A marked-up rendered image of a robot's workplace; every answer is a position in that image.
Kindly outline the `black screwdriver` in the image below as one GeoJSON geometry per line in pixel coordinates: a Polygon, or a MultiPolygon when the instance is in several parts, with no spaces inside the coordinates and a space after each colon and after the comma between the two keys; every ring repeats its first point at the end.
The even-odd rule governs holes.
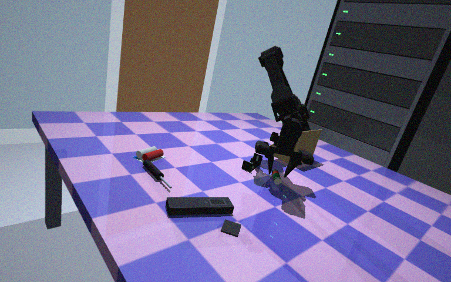
{"type": "Polygon", "coordinates": [[[143,162],[143,165],[149,170],[149,172],[157,179],[162,180],[168,185],[169,188],[172,188],[163,178],[164,174],[148,159],[143,162]]]}

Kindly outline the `green and red battery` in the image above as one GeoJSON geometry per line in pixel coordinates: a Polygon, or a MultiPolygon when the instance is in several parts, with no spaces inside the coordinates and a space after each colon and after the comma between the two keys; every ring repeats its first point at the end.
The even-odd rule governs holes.
{"type": "Polygon", "coordinates": [[[273,177],[273,180],[274,180],[275,184],[280,184],[281,183],[280,174],[279,174],[277,169],[274,169],[272,171],[272,177],[273,177]]]}

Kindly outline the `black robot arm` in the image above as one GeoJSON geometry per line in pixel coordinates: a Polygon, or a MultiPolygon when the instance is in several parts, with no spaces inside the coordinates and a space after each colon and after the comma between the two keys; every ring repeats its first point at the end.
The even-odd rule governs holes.
{"type": "Polygon", "coordinates": [[[282,58],[281,48],[274,46],[261,52],[258,60],[261,67],[265,67],[271,82],[273,89],[271,106],[276,122],[282,121],[282,136],[289,141],[294,141],[300,138],[302,132],[310,131],[307,122],[310,116],[307,107],[301,104],[298,97],[292,93],[282,69],[284,64],[282,58]]]}

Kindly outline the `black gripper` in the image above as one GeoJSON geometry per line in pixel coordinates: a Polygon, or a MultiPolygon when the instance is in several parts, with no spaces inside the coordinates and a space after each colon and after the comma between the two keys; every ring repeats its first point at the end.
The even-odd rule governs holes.
{"type": "Polygon", "coordinates": [[[298,165],[302,165],[301,161],[307,165],[312,165],[314,161],[314,157],[309,151],[305,150],[299,150],[298,152],[294,151],[297,141],[298,140],[289,141],[285,139],[280,131],[280,136],[276,147],[269,146],[268,142],[258,140],[255,144],[255,152],[264,155],[266,158],[268,158],[269,174],[271,173],[272,165],[274,162],[273,156],[274,153],[290,156],[290,160],[284,173],[284,178],[286,178],[294,168],[296,168],[298,165]]]}

